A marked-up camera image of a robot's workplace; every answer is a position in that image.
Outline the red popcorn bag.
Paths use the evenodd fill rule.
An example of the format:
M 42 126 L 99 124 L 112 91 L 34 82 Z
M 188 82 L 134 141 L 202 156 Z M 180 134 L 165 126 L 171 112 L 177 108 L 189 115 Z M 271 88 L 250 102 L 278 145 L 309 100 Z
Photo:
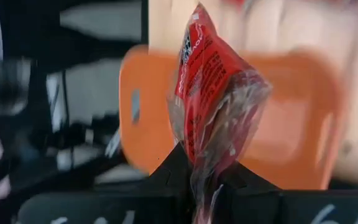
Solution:
M 219 175 L 252 140 L 272 90 L 216 31 L 206 8 L 186 25 L 167 105 L 171 128 L 193 165 L 192 224 L 211 224 L 222 184 Z

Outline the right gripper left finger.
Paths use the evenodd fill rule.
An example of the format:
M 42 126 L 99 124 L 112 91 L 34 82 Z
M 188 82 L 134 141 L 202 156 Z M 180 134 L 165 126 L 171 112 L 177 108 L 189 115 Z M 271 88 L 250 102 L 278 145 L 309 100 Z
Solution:
M 17 224 L 189 224 L 188 159 L 181 145 L 138 182 L 82 192 L 50 192 L 26 201 Z

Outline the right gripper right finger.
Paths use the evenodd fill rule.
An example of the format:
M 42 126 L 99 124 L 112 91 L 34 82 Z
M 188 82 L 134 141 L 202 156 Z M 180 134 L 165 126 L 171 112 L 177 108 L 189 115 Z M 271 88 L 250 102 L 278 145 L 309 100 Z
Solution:
M 283 190 L 240 163 L 221 183 L 221 224 L 358 224 L 358 189 Z

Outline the orange plastic basket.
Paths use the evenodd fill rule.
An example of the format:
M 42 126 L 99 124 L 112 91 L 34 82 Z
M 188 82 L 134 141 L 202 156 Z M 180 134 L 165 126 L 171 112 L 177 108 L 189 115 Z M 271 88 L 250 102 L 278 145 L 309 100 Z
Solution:
M 245 54 L 244 59 L 273 90 L 240 163 L 282 189 L 326 189 L 344 129 L 346 98 L 336 69 L 309 49 Z M 131 49 L 121 63 L 124 154 L 147 174 L 174 147 L 166 96 L 176 67 L 176 56 L 143 46 Z

